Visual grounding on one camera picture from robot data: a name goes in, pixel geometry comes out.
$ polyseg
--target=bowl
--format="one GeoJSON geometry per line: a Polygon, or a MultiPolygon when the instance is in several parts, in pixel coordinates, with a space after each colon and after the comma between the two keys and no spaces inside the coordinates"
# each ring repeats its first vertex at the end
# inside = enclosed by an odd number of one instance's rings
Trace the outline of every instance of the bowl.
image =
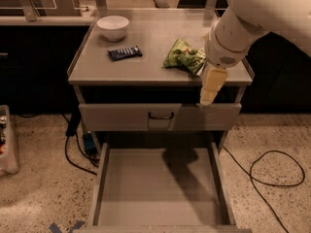
{"type": "Polygon", "coordinates": [[[126,35],[129,21],[125,17],[108,16],[97,21],[101,34],[111,42],[117,42],[126,35]]]}

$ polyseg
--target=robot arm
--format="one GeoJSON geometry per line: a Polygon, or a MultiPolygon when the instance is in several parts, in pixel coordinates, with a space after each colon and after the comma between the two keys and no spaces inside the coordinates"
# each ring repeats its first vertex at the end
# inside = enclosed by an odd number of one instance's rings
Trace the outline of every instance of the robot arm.
{"type": "Polygon", "coordinates": [[[311,0],[227,0],[228,8],[212,26],[205,44],[209,66],[203,71],[201,104],[214,101],[226,79],[250,46],[274,32],[311,56],[311,0]]]}

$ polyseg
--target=drawer front panel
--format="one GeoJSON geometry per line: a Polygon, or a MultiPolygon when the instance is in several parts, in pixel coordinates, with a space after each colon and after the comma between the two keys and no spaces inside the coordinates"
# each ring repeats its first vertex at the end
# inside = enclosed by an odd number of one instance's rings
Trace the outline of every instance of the drawer front panel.
{"type": "Polygon", "coordinates": [[[81,104],[90,131],[229,130],[240,104],[81,104]]]}

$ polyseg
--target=speckled floor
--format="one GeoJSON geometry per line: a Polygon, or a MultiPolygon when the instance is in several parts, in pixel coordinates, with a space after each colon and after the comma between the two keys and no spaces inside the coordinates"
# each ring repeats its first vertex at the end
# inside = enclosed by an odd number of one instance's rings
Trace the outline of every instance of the speckled floor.
{"type": "MultiPolygon", "coordinates": [[[[12,118],[18,133],[20,171],[0,178],[0,232],[50,232],[52,223],[69,232],[77,220],[86,222],[94,176],[67,162],[65,119],[57,115],[12,118]]],[[[311,115],[240,115],[225,145],[247,170],[267,150],[282,150],[301,164],[306,173],[302,185],[257,187],[289,232],[311,232],[311,115]]],[[[73,161],[96,171],[79,153],[75,138],[70,139],[68,149],[73,161]]],[[[238,227],[252,228],[255,233],[285,232],[225,151],[221,162],[238,227]]],[[[266,182],[300,179],[297,166],[283,155],[266,156],[254,171],[266,182]]]]}

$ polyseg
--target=plastic container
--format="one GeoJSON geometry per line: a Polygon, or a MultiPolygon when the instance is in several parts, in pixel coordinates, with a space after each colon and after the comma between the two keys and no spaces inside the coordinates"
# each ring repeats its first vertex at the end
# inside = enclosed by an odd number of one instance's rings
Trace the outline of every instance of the plastic container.
{"type": "Polygon", "coordinates": [[[6,117],[5,146],[0,153],[0,177],[15,174],[19,171],[18,141],[15,129],[11,124],[9,107],[0,106],[0,117],[6,117]]]}

